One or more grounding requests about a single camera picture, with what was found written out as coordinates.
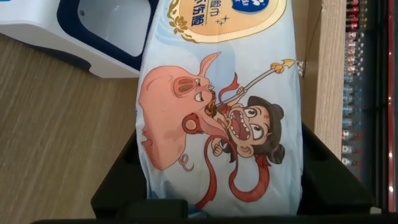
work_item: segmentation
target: blue logo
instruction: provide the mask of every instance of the blue logo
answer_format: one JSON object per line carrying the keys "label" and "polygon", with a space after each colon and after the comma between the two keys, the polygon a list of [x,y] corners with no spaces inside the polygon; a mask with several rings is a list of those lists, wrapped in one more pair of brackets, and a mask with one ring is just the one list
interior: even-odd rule
{"label": "blue logo", "polygon": [[241,12],[257,13],[264,10],[269,0],[232,0],[232,8]]}

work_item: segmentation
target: wooden shelf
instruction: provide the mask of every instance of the wooden shelf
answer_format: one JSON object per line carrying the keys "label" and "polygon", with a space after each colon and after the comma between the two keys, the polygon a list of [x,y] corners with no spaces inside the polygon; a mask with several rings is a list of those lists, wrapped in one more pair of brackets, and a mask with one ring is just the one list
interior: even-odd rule
{"label": "wooden shelf", "polygon": [[341,157],[346,0],[293,0],[302,119]]}

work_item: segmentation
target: boy's open mouth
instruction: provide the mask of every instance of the boy's open mouth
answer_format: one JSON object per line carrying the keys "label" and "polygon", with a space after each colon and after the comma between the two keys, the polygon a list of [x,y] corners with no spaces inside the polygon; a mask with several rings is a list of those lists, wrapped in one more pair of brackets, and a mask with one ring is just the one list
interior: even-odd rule
{"label": "boy's open mouth", "polygon": [[249,127],[243,120],[243,113],[236,110],[231,113],[229,116],[232,120],[232,125],[229,128],[232,134],[235,135],[240,140],[247,140],[250,138],[250,130]]}

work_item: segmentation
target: pig ear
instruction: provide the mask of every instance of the pig ear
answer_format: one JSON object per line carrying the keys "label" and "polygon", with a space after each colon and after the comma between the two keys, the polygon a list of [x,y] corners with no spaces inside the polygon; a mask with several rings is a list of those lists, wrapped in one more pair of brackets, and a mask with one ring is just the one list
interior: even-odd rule
{"label": "pig ear", "polygon": [[198,113],[197,115],[200,121],[201,129],[204,133],[228,138],[224,128],[213,118],[207,116],[206,114]]}
{"label": "pig ear", "polygon": [[212,63],[220,54],[221,54],[221,52],[217,52],[217,53],[211,54],[211,55],[205,57],[205,59],[203,59],[203,61],[201,61],[199,76],[204,77],[204,76],[206,75],[207,68],[211,65],[211,63]]}

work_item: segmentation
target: wooden floor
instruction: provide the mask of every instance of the wooden floor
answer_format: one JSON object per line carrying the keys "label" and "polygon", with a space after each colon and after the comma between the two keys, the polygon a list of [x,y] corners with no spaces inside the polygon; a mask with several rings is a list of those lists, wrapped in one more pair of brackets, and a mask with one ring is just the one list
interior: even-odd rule
{"label": "wooden floor", "polygon": [[101,80],[0,34],[0,223],[94,217],[135,127],[137,80]]}

